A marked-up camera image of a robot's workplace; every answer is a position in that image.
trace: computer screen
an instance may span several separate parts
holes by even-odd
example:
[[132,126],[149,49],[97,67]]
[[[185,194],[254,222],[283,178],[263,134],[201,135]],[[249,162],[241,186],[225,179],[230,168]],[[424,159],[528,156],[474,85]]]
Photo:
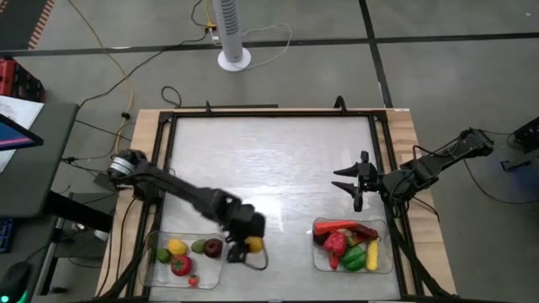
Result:
[[43,140],[0,114],[0,151],[39,146]]

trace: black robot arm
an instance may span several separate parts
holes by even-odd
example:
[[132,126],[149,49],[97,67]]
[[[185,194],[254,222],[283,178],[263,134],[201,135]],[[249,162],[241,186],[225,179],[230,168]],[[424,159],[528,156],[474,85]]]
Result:
[[436,151],[414,158],[401,165],[401,169],[379,175],[369,162],[369,154],[361,153],[361,162],[352,167],[335,171],[339,176],[354,177],[358,185],[353,183],[333,182],[354,198],[354,210],[362,211],[363,192],[380,193],[384,203],[394,205],[412,199],[419,191],[429,188],[438,181],[440,173],[462,159],[487,156],[493,151],[494,143],[481,131],[468,129]]
[[244,205],[235,195],[222,189],[197,188],[150,163],[142,151],[125,150],[110,164],[109,179],[114,185],[134,187],[134,195],[147,202],[147,191],[162,189],[190,202],[205,218],[229,232],[229,242],[247,237],[264,237],[265,218],[252,205]]

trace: yellow lemon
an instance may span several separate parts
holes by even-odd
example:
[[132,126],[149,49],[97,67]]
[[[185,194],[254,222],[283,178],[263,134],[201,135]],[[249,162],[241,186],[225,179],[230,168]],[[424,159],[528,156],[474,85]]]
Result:
[[168,240],[168,250],[175,256],[183,255],[187,252],[187,246],[181,240]]

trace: white cable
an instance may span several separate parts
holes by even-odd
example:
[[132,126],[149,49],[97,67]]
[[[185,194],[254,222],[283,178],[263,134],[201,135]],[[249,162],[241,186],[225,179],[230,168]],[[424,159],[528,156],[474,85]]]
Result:
[[263,31],[263,30],[267,30],[267,29],[273,29],[273,28],[276,28],[278,26],[285,26],[288,29],[288,32],[290,33],[290,37],[288,38],[288,41],[286,42],[285,49],[281,53],[279,53],[277,56],[274,56],[273,58],[271,58],[271,59],[269,59],[267,61],[255,64],[255,65],[247,66],[247,67],[243,68],[242,71],[266,65],[266,64],[271,63],[272,61],[276,60],[277,58],[279,58],[280,56],[283,56],[285,54],[285,52],[288,50],[288,47],[290,46],[290,43],[291,43],[292,37],[293,37],[292,29],[290,28],[290,26],[288,26],[288,24],[275,24],[275,25],[271,25],[271,26],[268,26],[268,27],[265,27],[265,28],[262,28],[262,29],[248,29],[245,33],[243,33],[242,36],[246,35],[249,32],[252,32],[252,31]]

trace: wooden table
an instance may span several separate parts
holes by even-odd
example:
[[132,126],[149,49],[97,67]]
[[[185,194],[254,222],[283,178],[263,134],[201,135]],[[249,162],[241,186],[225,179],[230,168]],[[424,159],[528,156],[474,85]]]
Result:
[[[131,141],[131,149],[140,150],[147,154],[148,158],[152,157],[153,144],[157,132],[158,117],[161,111],[171,111],[171,109],[144,109],[139,112],[136,120],[135,131]],[[240,110],[246,112],[252,112],[260,109],[213,109],[216,111],[233,110],[238,112]],[[275,111],[297,111],[297,110],[311,110],[311,111],[328,111],[328,109],[270,109]],[[391,132],[392,145],[395,151],[395,157],[397,163],[400,165],[413,158],[412,146],[418,144],[417,136],[415,134],[414,123],[412,121],[412,115],[408,109],[349,109],[349,110],[362,110],[362,111],[377,111],[385,110],[387,112],[388,124]],[[176,109],[178,112],[203,112],[203,109]],[[386,172],[391,171],[389,167],[389,158],[387,155],[386,142],[383,140],[382,128],[377,126],[377,133],[382,149],[382,159],[384,163],[384,169]],[[163,132],[163,136],[166,138],[168,135],[168,129]],[[159,155],[158,165],[163,165],[164,151],[166,149],[167,140],[162,140],[162,146]],[[123,247],[120,258],[120,273],[123,272],[125,266],[129,263],[133,253],[133,247],[135,245],[137,227],[141,216],[142,203],[135,203],[128,214],[125,213],[128,204],[132,200],[132,191],[125,190],[120,192],[120,197],[116,205],[115,221],[113,227],[111,245],[107,246],[105,251],[105,258],[101,268],[101,274],[99,276],[98,289],[104,282],[107,267],[109,265],[108,254],[112,247],[112,255],[109,268],[109,277],[106,279],[104,291],[115,282],[115,276],[117,267],[119,265],[119,250],[120,250],[120,228],[121,223],[125,219],[125,228],[123,234]],[[418,193],[418,198],[434,206],[432,195],[429,190]],[[455,285],[453,283],[453,277],[451,275],[451,269],[446,255],[446,247],[440,231],[440,225],[436,219],[436,216],[424,208],[421,205],[412,202],[410,203],[410,209],[408,211],[408,218],[412,235],[414,238],[415,250],[418,258],[422,261],[424,266],[429,270],[430,274],[439,282],[440,286],[450,293],[456,293]],[[150,225],[153,218],[148,218],[147,231],[150,229]],[[406,257],[402,255],[404,273],[406,279],[406,285],[409,294],[414,294],[414,282],[412,280],[412,274],[409,269],[409,263]],[[140,295],[142,291],[142,285],[136,284],[135,294]]]

